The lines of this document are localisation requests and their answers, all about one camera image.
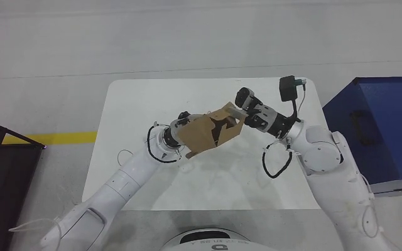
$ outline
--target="concrete floor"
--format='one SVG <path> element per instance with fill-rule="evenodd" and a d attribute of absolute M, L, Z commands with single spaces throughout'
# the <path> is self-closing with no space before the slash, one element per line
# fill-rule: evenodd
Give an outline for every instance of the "concrete floor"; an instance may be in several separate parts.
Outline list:
<path fill-rule="evenodd" d="M 126 78 L 292 74 L 313 80 L 325 105 L 354 77 L 401 75 L 401 12 L 383 0 L 0 0 L 0 124 L 96 131 L 109 84 Z M 44 152 L 20 222 L 80 200 L 92 149 Z M 377 204 L 402 245 L 402 199 Z"/>

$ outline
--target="blue box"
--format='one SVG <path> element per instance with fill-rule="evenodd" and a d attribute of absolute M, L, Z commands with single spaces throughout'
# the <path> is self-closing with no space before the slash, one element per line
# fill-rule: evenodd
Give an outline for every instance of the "blue box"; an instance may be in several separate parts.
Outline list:
<path fill-rule="evenodd" d="M 323 111 L 373 192 L 402 195 L 402 77 L 355 78 Z"/>

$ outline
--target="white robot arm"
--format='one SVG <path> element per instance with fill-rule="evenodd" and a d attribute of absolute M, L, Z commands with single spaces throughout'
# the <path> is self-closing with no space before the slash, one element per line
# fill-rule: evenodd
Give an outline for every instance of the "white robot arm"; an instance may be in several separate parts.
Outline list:
<path fill-rule="evenodd" d="M 374 194 L 341 133 L 285 117 L 248 88 L 237 93 L 236 105 L 250 115 L 246 125 L 281 139 L 290 156 L 297 156 L 314 198 L 334 224 L 345 251 L 391 250 L 378 225 Z"/>
<path fill-rule="evenodd" d="M 43 250 L 100 250 L 116 214 L 163 163 L 177 161 L 183 145 L 177 131 L 199 115 L 181 113 L 171 126 L 149 129 L 143 148 L 87 201 L 75 206 L 42 239 Z"/>

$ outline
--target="cardboard box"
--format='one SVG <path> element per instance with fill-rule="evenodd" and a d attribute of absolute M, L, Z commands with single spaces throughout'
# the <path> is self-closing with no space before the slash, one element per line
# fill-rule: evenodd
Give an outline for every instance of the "cardboard box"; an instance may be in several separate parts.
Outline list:
<path fill-rule="evenodd" d="M 191 150 L 186 157 L 191 157 L 206 150 L 218 147 L 240 134 L 246 116 L 232 103 L 223 108 L 204 114 L 185 125 L 178 137 Z"/>

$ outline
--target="white tabletop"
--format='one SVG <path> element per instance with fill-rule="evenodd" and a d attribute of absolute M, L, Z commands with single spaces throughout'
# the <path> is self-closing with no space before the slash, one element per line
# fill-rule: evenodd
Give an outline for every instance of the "white tabletop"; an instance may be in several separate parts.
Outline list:
<path fill-rule="evenodd" d="M 82 200 L 91 197 L 119 169 L 122 149 L 143 147 L 154 121 L 169 124 L 185 110 L 202 114 L 234 103 L 237 91 L 248 87 L 266 105 L 291 115 L 283 103 L 279 78 L 214 78 L 118 80 L 113 82 L 100 120 Z M 299 99 L 302 100 L 302 88 Z M 300 118 L 311 125 L 327 126 L 317 92 L 307 80 L 307 96 Z M 273 142 L 269 134 L 244 126 L 239 136 L 191 159 L 162 166 L 123 210 L 234 210 L 319 208 L 297 160 L 278 178 L 263 171 L 263 147 Z M 123 152 L 120 161 L 129 154 Z M 266 156 L 272 173 L 287 160 L 277 144 Z"/>

